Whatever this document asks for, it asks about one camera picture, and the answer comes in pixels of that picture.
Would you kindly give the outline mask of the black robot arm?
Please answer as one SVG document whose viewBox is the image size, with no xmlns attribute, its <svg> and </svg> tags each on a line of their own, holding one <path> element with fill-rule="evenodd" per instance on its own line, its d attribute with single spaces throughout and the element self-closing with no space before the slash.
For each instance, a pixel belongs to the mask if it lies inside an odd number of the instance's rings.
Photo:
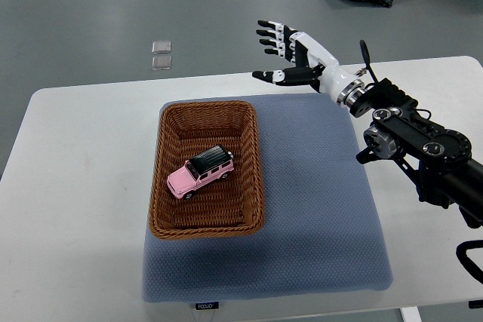
<svg viewBox="0 0 483 322">
<path fill-rule="evenodd" d="M 420 201 L 444 209 L 457 204 L 470 228 L 482 225 L 482 165 L 472 159 L 472 145 L 462 133 L 432 121 L 389 79 L 378 79 L 371 68 L 365 42 L 360 43 L 365 84 L 359 73 L 344 70 L 338 60 L 305 32 L 270 20 L 259 21 L 260 43 L 266 54 L 286 59 L 291 67 L 254 71 L 253 77 L 281 87 L 309 85 L 327 94 L 337 105 L 359 118 L 372 113 L 364 132 L 365 148 L 356 159 L 361 164 L 392 160 L 415 185 Z"/>
</svg>

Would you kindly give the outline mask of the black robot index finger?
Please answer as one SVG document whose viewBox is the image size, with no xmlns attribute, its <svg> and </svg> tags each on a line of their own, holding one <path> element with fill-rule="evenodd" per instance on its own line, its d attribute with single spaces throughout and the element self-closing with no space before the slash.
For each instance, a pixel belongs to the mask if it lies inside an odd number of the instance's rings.
<svg viewBox="0 0 483 322">
<path fill-rule="evenodd" d="M 290 48 L 267 48 L 264 50 L 266 54 L 276 55 L 285 59 L 293 58 L 293 51 Z"/>
</svg>

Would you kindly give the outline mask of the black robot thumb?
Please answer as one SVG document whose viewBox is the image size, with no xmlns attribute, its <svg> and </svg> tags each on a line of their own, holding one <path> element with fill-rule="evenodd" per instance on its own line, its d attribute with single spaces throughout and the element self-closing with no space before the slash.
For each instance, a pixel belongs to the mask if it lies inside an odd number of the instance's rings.
<svg viewBox="0 0 483 322">
<path fill-rule="evenodd" d="M 274 71 L 254 71 L 254 78 L 271 84 L 313 84 L 315 70 L 305 67 L 293 67 Z"/>
</svg>

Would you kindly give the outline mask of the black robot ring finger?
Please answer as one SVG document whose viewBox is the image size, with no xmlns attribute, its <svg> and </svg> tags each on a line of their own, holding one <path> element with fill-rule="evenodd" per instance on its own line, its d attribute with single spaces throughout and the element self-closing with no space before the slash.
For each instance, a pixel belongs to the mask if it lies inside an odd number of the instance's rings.
<svg viewBox="0 0 483 322">
<path fill-rule="evenodd" d="M 256 33 L 260 36 L 266 36 L 275 40 L 286 40 L 293 34 L 292 28 L 283 29 L 258 29 Z"/>
</svg>

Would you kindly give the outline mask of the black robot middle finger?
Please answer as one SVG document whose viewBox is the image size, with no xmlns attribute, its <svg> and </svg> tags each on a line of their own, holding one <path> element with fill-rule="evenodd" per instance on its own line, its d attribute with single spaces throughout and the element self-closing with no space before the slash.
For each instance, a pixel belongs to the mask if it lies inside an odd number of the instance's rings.
<svg viewBox="0 0 483 322">
<path fill-rule="evenodd" d="M 290 43 L 274 38 L 262 38 L 259 43 L 267 46 L 268 50 L 287 50 L 290 48 Z"/>
</svg>

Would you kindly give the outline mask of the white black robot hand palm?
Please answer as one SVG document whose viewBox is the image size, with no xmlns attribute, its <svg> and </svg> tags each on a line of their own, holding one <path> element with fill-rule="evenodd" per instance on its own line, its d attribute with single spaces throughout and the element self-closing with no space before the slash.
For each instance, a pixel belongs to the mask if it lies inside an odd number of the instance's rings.
<svg viewBox="0 0 483 322">
<path fill-rule="evenodd" d="M 288 38 L 292 62 L 298 68 L 305 66 L 315 71 L 319 86 L 315 89 L 327 94 L 340 106 L 352 105 L 365 93 L 364 83 L 344 70 L 339 61 L 305 32 L 295 32 Z"/>
</svg>

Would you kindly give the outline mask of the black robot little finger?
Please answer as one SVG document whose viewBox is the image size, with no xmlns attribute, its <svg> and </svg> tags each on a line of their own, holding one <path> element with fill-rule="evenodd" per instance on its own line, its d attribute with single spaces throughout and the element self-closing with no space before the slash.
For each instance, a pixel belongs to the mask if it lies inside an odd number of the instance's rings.
<svg viewBox="0 0 483 322">
<path fill-rule="evenodd" d="M 295 32 L 297 32 L 296 29 L 290 26 L 272 20 L 258 20 L 257 24 L 262 27 L 263 31 L 267 32 L 277 32 L 284 34 L 294 34 Z"/>
</svg>

